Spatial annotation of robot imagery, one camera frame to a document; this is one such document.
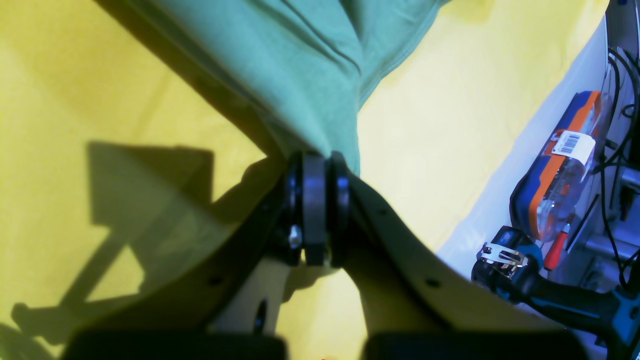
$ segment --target black cable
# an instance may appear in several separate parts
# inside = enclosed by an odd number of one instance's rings
[[[620,166],[620,167],[626,167],[626,168],[631,168],[631,169],[633,169],[633,170],[640,171],[640,165],[633,165],[633,164],[630,164],[630,163],[627,163],[627,162],[621,162],[620,164],[618,164],[618,163],[615,163],[615,164],[608,164],[607,166],[605,166],[604,168],[602,168],[602,170],[604,170],[605,168],[609,168],[609,167],[618,167],[618,166]],[[592,172],[592,174],[593,174],[593,175],[597,175],[597,174],[599,174],[599,173],[601,173],[601,172],[602,172],[601,170],[599,170],[598,172],[595,172],[595,171],[594,171],[594,172]]]
[[[624,151],[624,148],[627,145],[627,143],[631,140],[631,134],[633,133],[633,130],[636,125],[636,119],[638,118],[638,106],[636,106],[636,104],[640,103],[639,94],[638,94],[638,89],[640,89],[640,86],[638,86],[638,79],[634,76],[634,72],[631,70],[631,66],[627,63],[627,61],[625,61],[622,55],[618,54],[618,52],[615,51],[614,49],[609,48],[609,54],[613,55],[622,64],[622,66],[624,66],[625,70],[627,71],[627,74],[629,75],[629,78],[631,79],[632,88],[634,89],[634,103],[631,106],[633,106],[634,110],[631,114],[631,126],[629,127],[629,132],[627,133],[625,138],[622,140],[622,143],[620,143],[620,146],[618,147],[618,149],[614,151],[613,155],[611,155],[611,157],[607,159],[604,165],[607,165],[616,161],[616,158],[620,156],[620,154]]]
[[[605,232],[607,233],[607,236],[609,237],[609,241],[611,242],[611,247],[613,248],[613,254],[614,257],[616,258],[616,264],[618,264],[618,270],[620,271],[620,274],[618,276],[619,280],[620,280],[620,285],[622,285],[623,288],[627,288],[627,280],[625,279],[624,276],[624,267],[622,265],[622,260],[620,259],[620,253],[618,252],[618,246],[616,246],[616,240],[613,238],[613,234],[611,232],[611,228],[609,227],[609,219],[607,219],[607,210],[606,210],[606,200],[605,200],[605,194],[607,191],[607,187],[605,186],[605,174],[604,171],[600,172],[600,209],[602,210],[602,222],[604,222],[604,229]]]
[[[633,60],[633,56],[631,56],[629,54],[628,51],[624,51],[625,55],[627,56],[627,58],[629,59],[629,61],[634,65],[634,70],[636,70],[636,74],[638,76],[640,76],[640,67],[638,65],[638,63],[636,61]],[[605,232],[607,233],[607,237],[609,238],[609,241],[611,242],[611,246],[613,248],[613,252],[614,252],[614,256],[616,258],[616,263],[618,264],[618,270],[620,271],[619,273],[619,280],[620,280],[620,285],[623,288],[627,288],[627,280],[625,279],[625,270],[627,269],[627,267],[634,261],[634,259],[636,257],[638,257],[638,255],[640,255],[640,250],[638,250],[636,253],[634,253],[633,255],[631,255],[625,262],[624,264],[622,264],[622,261],[620,259],[620,254],[618,253],[618,247],[616,246],[616,240],[613,237],[613,234],[611,232],[611,227],[609,225],[609,219],[607,218],[607,213],[606,213],[606,209],[605,209],[605,192],[606,192],[606,185],[605,185],[605,172],[604,170],[609,167],[609,166],[615,166],[616,167],[616,177],[614,178],[614,184],[612,187],[612,192],[616,187],[616,183],[618,180],[618,174],[620,172],[620,167],[623,164],[623,160],[626,160],[625,158],[625,147],[627,146],[627,143],[631,140],[631,136],[634,134],[634,129],[636,128],[636,123],[637,123],[637,119],[638,119],[638,110],[639,110],[639,106],[638,104],[640,104],[640,86],[638,86],[638,78],[634,75],[634,73],[631,71],[631,68],[629,66],[629,64],[622,58],[622,56],[620,54],[618,54],[618,52],[616,52],[614,49],[609,48],[609,54],[611,54],[613,57],[615,57],[618,61],[620,61],[620,63],[625,67],[625,70],[627,71],[627,74],[629,76],[629,78],[631,79],[631,83],[632,83],[632,88],[634,91],[634,103],[633,104],[629,104],[626,105],[624,108],[622,108],[621,110],[621,114],[630,119],[631,120],[631,124],[629,125],[629,130],[627,132],[627,134],[625,135],[624,139],[622,140],[622,142],[620,143],[620,146],[618,146],[618,148],[614,151],[613,155],[611,155],[611,157],[609,157],[609,159],[607,159],[606,161],[603,161],[603,163],[599,166],[600,169],[598,170],[598,172],[600,173],[600,200],[602,201],[601,203],[601,208],[602,208],[602,222],[604,223],[604,227],[605,227]],[[629,114],[628,110],[629,109],[633,109],[632,113]]]
[[[631,265],[634,260],[638,257],[638,255],[640,255],[640,249],[638,249],[638,251],[634,252],[633,255],[631,255],[626,261],[625,263],[622,265],[622,272],[624,272],[629,265]]]
[[[613,95],[613,103],[611,104],[611,116],[609,118],[609,127],[611,127],[611,124],[613,124],[613,120],[616,117],[616,108],[618,107],[618,98],[620,97],[620,70],[616,65],[616,60],[611,58],[611,56],[607,56],[607,60],[609,61],[609,64],[611,64],[611,67],[613,68],[614,80],[615,80],[615,88],[614,88],[615,91]],[[618,160],[618,166],[616,167],[616,179],[618,178],[618,171],[620,171],[620,160]],[[613,207],[613,196],[609,199],[609,209],[611,209],[611,207]]]

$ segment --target screw hole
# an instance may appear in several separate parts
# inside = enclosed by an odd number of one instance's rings
[[[209,285],[211,286],[218,286],[222,283],[222,278],[218,277],[218,276],[214,276],[214,277],[210,277],[209,278]]]
[[[432,288],[440,287],[440,281],[437,281],[436,279],[426,279],[424,282]]]
[[[253,325],[253,334],[260,335],[264,330],[264,323],[267,320],[267,299],[264,299],[258,305],[258,311],[255,314],[255,323]]]

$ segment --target red screwdriver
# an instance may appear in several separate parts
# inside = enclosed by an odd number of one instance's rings
[[[552,271],[558,266],[560,263],[560,255],[562,255],[562,250],[564,248],[564,243],[566,242],[567,237],[569,236],[569,230],[571,230],[571,221],[573,220],[573,214],[569,216],[566,220],[566,224],[562,231],[556,237],[553,245],[551,245],[551,249],[547,253],[545,257],[545,269],[548,271]]]

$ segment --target green cloth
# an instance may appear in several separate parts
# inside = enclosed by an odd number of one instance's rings
[[[197,44],[195,58],[208,57],[208,70],[249,99],[285,155],[340,151],[359,174],[360,107],[447,0],[150,2]]]

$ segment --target metal belt clip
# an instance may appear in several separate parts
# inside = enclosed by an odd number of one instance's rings
[[[509,278],[512,278],[518,268],[529,264],[529,259],[521,252],[494,243],[484,243],[480,258],[485,263],[497,267]]]

